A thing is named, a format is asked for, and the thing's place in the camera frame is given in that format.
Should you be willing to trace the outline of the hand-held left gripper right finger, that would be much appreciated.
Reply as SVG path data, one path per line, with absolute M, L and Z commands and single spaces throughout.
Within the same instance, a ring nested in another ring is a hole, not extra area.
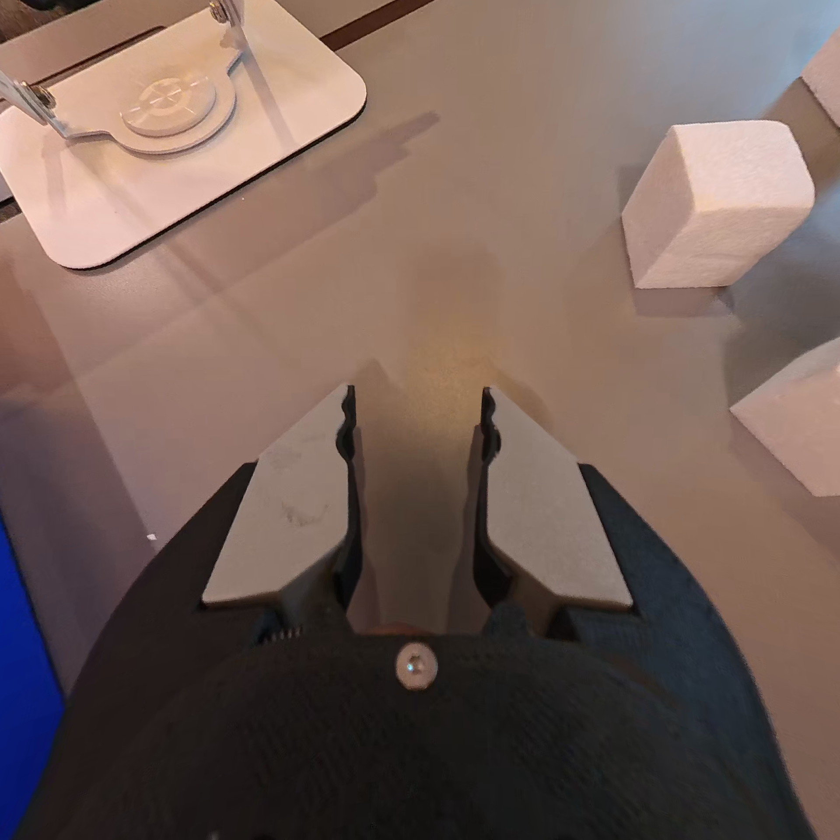
M 629 614 L 578 459 L 495 386 L 482 392 L 479 430 L 472 573 L 484 603 L 519 606 L 541 636 L 566 608 Z

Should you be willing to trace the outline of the white document stand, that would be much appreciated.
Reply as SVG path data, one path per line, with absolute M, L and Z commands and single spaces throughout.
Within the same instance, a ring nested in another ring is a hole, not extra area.
M 209 2 L 53 87 L 3 73 L 2 98 L 2 177 L 47 257 L 88 270 L 341 130 L 367 90 L 277 2 Z

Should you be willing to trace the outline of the white hard foam cube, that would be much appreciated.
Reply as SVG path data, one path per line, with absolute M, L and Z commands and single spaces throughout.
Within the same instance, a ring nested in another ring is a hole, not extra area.
M 838 497 L 838 338 L 788 363 L 730 413 L 814 497 Z
M 674 125 L 622 212 L 633 284 L 728 287 L 804 223 L 815 199 L 783 122 Z
M 801 78 L 827 116 L 839 126 L 839 45 L 826 42 L 802 71 Z

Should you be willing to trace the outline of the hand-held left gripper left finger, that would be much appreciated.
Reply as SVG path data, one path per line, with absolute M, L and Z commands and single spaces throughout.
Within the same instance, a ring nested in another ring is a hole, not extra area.
M 363 568 L 355 428 L 354 386 L 340 385 L 263 451 L 204 606 L 302 611 L 326 592 L 349 608 Z

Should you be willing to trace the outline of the blue plastic bin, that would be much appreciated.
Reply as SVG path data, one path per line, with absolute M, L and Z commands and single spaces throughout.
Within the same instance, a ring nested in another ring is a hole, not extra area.
M 62 695 L 5 526 L 1 527 L 1 838 L 11 838 L 49 760 Z

